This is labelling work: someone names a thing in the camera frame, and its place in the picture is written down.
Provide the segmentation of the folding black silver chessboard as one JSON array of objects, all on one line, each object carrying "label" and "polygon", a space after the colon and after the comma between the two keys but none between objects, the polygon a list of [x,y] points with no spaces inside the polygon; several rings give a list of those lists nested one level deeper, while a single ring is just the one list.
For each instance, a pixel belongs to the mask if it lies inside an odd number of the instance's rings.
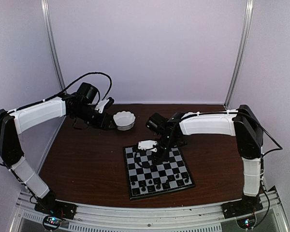
[{"label": "folding black silver chessboard", "polygon": [[[180,148],[172,148],[168,162],[163,162],[151,168],[148,168],[152,163],[150,151],[147,151],[145,154],[140,154],[136,151],[135,146],[127,146],[123,148],[123,158],[131,201],[195,187],[195,181]],[[175,178],[177,174],[180,175],[180,179],[178,180]],[[169,181],[168,176],[173,176],[174,180]],[[189,182],[185,183],[184,179],[187,177],[189,178]],[[138,182],[142,180],[146,182],[146,185],[143,186],[146,187],[146,192],[142,192],[142,187],[139,186]],[[136,182],[135,186],[131,185],[132,181]],[[165,182],[169,182],[169,189],[163,189],[163,183]],[[156,189],[158,183],[160,183],[160,189]],[[155,190],[149,192],[148,186],[153,186]],[[138,189],[138,195],[133,194],[134,189]]]}]

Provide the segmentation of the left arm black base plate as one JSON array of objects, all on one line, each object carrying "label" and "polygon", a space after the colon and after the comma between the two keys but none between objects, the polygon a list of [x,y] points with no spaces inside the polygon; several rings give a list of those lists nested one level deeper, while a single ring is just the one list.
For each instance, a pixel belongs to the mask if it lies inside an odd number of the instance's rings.
[{"label": "left arm black base plate", "polygon": [[77,205],[57,200],[51,200],[50,202],[39,200],[34,210],[57,218],[74,219]]}]

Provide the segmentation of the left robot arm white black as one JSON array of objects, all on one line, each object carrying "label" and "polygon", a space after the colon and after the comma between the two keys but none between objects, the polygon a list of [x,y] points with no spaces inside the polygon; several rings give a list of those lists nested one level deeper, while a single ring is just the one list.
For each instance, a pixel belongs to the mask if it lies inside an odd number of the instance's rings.
[{"label": "left robot arm white black", "polygon": [[0,110],[1,165],[20,179],[50,215],[60,210],[59,202],[56,201],[54,192],[27,162],[19,135],[36,125],[63,116],[81,119],[93,128],[115,129],[117,125],[114,117],[105,112],[114,103],[114,99],[109,97],[93,105],[92,102],[98,94],[96,87],[89,83],[82,83],[73,94],[60,93],[52,99],[42,100],[27,107],[11,111]]}]

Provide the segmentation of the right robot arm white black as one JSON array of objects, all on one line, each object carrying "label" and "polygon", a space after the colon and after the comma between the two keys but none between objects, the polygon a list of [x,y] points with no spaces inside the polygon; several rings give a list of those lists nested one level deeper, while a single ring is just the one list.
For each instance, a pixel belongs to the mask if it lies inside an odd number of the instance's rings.
[{"label": "right robot arm white black", "polygon": [[259,202],[263,159],[268,154],[263,151],[264,135],[277,146],[272,151],[283,149],[245,104],[237,109],[220,112],[177,112],[171,118],[154,113],[148,119],[146,127],[160,138],[140,141],[137,147],[139,150],[151,151],[158,162],[168,160],[171,149],[184,143],[183,136],[220,134],[235,137],[237,150],[244,165],[243,195],[238,201],[238,209],[245,214]]}]

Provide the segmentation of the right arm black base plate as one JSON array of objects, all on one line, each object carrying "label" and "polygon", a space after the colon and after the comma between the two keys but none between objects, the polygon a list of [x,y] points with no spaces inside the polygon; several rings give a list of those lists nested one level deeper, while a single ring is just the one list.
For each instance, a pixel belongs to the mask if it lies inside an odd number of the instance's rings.
[{"label": "right arm black base plate", "polygon": [[253,214],[256,211],[262,210],[262,203],[246,202],[244,200],[238,200],[234,202],[228,202],[221,205],[224,218],[239,217],[247,214]]}]

